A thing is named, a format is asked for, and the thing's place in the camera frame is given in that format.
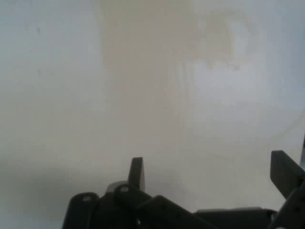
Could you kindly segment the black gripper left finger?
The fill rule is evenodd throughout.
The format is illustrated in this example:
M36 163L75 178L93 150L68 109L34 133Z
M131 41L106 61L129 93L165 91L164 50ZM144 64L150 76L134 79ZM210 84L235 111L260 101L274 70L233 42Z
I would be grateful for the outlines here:
M108 186L99 197L92 192L71 198L65 229L209 229L211 224L163 196L144 191L143 158L131 161L128 179Z

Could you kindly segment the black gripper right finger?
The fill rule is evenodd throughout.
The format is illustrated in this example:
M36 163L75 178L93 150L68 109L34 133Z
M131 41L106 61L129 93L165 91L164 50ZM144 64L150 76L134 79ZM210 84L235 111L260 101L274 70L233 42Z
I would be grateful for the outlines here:
M271 152L270 179L284 204L275 214L270 229L303 229L305 227L305 171L284 151Z

